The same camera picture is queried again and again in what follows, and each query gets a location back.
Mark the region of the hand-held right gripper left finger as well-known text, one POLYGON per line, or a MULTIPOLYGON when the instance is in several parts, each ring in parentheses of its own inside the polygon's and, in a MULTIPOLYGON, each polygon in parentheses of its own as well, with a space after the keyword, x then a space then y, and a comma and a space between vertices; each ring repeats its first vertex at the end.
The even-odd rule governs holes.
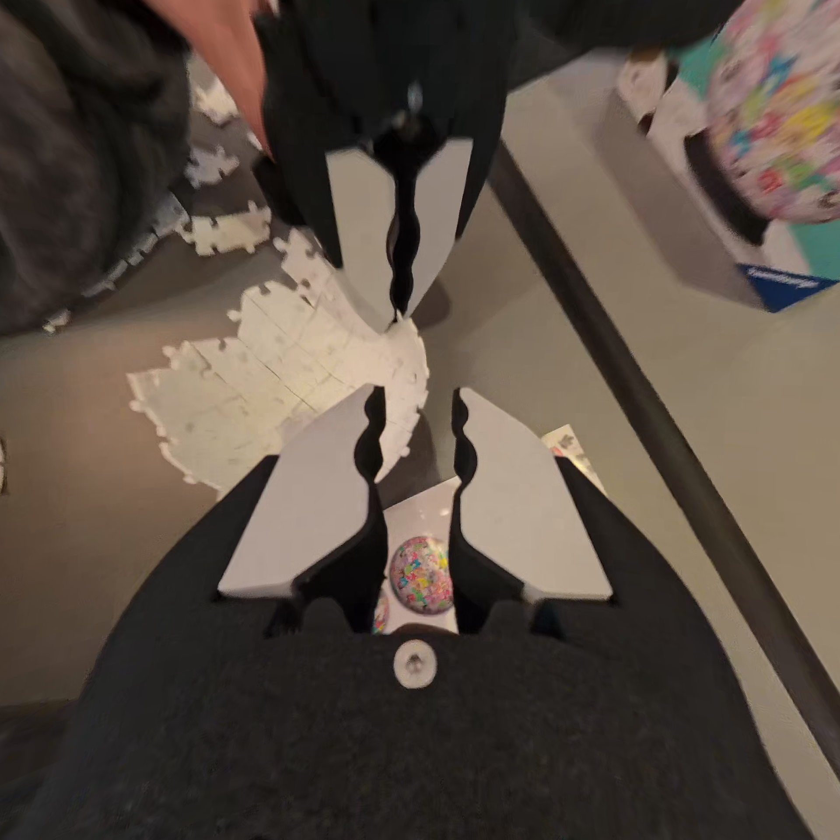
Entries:
POLYGON ((219 594, 302 591, 301 576, 360 537, 378 501, 385 389, 363 385, 283 446, 223 573, 219 594))

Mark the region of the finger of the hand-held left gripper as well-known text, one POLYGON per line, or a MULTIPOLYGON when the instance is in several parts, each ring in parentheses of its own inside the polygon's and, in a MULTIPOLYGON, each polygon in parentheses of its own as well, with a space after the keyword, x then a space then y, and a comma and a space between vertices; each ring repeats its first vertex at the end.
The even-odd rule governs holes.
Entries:
POLYGON ((388 254, 396 217, 393 175, 361 148, 331 151, 325 161, 339 237, 339 286, 371 330, 388 330, 396 318, 388 254))
POLYGON ((397 181, 394 304, 410 318, 455 245, 474 142, 451 138, 397 181))

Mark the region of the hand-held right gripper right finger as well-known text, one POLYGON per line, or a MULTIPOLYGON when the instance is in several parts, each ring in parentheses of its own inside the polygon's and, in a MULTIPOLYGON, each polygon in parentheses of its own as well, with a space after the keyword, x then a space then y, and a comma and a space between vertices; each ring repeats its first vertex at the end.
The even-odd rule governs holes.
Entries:
POLYGON ((453 396, 450 567, 476 604, 520 597, 606 602, 613 595, 552 450, 468 387, 453 396))

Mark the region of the partly built white puzzle ball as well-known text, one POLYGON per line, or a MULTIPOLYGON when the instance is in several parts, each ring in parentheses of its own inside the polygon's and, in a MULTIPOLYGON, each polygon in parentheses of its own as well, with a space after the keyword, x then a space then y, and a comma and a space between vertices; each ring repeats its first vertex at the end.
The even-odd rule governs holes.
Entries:
POLYGON ((163 458, 217 499, 367 384, 385 390, 382 480, 409 454, 427 401, 427 354, 414 322, 373 332, 310 237, 293 228, 273 246, 278 272, 227 312, 233 336, 165 347, 165 366, 127 374, 130 407, 154 425, 163 458))

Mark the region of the pile of loose puzzle pieces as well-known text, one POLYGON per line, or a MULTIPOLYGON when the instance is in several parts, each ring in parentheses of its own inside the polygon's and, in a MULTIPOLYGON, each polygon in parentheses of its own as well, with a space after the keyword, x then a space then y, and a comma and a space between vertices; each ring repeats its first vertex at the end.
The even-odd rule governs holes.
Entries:
POLYGON ((197 256, 208 258, 237 250, 254 254, 270 240, 272 212, 263 197, 250 197, 245 208, 232 213, 201 215, 195 201, 211 188, 227 186, 230 179, 251 172, 262 158, 263 145, 244 121, 238 106, 206 63, 191 58, 192 138, 182 177, 159 202, 139 237, 126 248, 97 281, 63 309, 44 321, 41 331, 56 334, 77 312, 115 293, 126 277, 159 248, 177 236, 197 256))

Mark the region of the colourful puzzle ball box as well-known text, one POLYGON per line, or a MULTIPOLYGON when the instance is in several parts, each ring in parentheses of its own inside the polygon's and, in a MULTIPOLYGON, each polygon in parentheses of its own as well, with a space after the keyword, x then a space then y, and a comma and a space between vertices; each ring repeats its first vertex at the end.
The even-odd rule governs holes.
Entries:
POLYGON ((838 287, 838 1, 743 2, 616 92, 764 310, 838 287))

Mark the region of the person's left hand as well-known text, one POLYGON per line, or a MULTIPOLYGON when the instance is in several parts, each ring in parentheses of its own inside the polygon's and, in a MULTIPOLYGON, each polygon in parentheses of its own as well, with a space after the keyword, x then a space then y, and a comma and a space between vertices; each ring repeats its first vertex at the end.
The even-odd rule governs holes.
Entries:
POLYGON ((272 159, 263 120, 266 63, 256 19, 277 15, 278 1, 147 1, 208 65, 272 159))

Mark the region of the printed instruction sheet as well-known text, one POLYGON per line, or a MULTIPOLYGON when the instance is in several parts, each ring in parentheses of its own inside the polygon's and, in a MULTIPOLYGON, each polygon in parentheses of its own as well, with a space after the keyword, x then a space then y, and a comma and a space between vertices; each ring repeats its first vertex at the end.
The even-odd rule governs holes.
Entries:
POLYGON ((459 478, 453 476, 385 510, 388 560, 373 634, 422 624, 457 633, 448 535, 459 478))

